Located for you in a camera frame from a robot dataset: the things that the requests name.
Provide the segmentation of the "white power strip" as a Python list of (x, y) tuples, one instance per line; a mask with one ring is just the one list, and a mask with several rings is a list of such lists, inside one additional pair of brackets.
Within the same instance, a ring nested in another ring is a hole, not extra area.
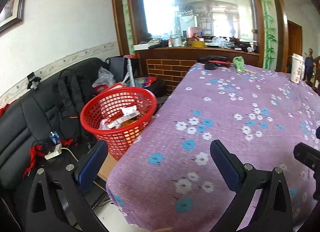
[(44, 156), (44, 158), (45, 158), (46, 160), (50, 160), (50, 159), (52, 159), (52, 158), (58, 157), (59, 155), (61, 155), (61, 153), (62, 153), (62, 144), (59, 143), (58, 145), (56, 145), (56, 146), (54, 147), (54, 150), (53, 150), (52, 152), (47, 153), (47, 154)]

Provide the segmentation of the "black leather sofa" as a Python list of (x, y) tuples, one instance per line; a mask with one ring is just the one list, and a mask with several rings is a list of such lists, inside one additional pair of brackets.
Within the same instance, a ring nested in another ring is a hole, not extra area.
[(30, 150), (49, 143), (57, 132), (63, 144), (78, 151), (96, 138), (80, 123), (80, 112), (93, 97), (92, 84), (100, 68), (108, 64), (99, 58), (76, 63), (40, 83), (9, 105), (1, 116), (1, 188), (15, 191), (26, 183), (31, 166)]

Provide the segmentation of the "white printed paper cup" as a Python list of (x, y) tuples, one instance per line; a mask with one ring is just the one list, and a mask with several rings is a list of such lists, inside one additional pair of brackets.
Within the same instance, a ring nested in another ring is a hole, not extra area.
[(304, 58), (296, 53), (292, 55), (292, 64), (291, 64), (291, 77), (290, 81), (299, 84), (300, 80), (304, 77)]

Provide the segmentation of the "red plastic mesh basket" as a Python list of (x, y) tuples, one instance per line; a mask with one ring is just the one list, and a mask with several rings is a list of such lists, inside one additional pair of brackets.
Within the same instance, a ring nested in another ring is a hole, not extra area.
[[(121, 108), (137, 105), (138, 116), (123, 116)], [(155, 95), (143, 88), (119, 88), (104, 91), (82, 109), (82, 127), (97, 139), (104, 140), (108, 152), (120, 160), (149, 124), (157, 108)]]

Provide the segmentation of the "white flat small box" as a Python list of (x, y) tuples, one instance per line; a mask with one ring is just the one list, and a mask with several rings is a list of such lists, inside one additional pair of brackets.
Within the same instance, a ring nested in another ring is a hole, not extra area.
[(133, 105), (126, 108), (121, 108), (121, 112), (123, 113), (123, 116), (138, 116), (140, 115), (140, 112), (137, 108), (137, 105)]

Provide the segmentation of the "green crumpled cloth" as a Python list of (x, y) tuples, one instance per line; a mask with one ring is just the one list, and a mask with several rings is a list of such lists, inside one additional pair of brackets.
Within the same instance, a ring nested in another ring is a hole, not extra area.
[(235, 67), (236, 73), (241, 74), (245, 69), (245, 61), (242, 56), (234, 57), (232, 60), (232, 65)]

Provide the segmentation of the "wooden door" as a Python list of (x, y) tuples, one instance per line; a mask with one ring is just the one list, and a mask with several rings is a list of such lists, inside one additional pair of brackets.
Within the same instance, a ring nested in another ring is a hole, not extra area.
[(287, 57), (287, 73), (291, 73), (292, 55), (302, 54), (302, 27), (292, 21), (288, 21), (288, 57)]

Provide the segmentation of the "red white lidded box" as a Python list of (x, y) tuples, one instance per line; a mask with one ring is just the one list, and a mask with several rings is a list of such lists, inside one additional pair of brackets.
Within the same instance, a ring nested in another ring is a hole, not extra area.
[(116, 83), (112, 85), (111, 87), (107, 88), (106, 91), (112, 91), (119, 88), (124, 88), (125, 86), (122, 83)]

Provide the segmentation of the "black red bag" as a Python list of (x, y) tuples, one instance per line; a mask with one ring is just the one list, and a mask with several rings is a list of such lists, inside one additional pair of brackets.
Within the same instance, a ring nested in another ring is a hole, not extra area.
[(228, 58), (224, 56), (200, 57), (197, 62), (203, 64), (205, 70), (214, 70), (220, 67), (228, 68), (232, 64)]

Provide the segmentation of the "wooden brick pattern counter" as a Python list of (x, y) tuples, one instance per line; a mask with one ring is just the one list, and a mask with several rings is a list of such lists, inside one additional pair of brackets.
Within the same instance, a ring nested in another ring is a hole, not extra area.
[(263, 66), (263, 56), (259, 53), (245, 53), (221, 48), (161, 47), (140, 50), (135, 55), (139, 59), (144, 75), (165, 81), (168, 95), (172, 94), (200, 57), (224, 56), (231, 61), (234, 57), (242, 56), (248, 65), (259, 68)]

